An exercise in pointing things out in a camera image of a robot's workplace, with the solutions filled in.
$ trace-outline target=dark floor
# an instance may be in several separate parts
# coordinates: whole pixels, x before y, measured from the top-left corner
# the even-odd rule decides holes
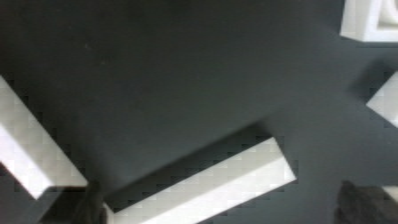
[[[398,184],[398,45],[339,37],[342,1],[3,2],[1,73],[108,197],[255,123],[298,182],[207,223],[330,224],[340,180]]]

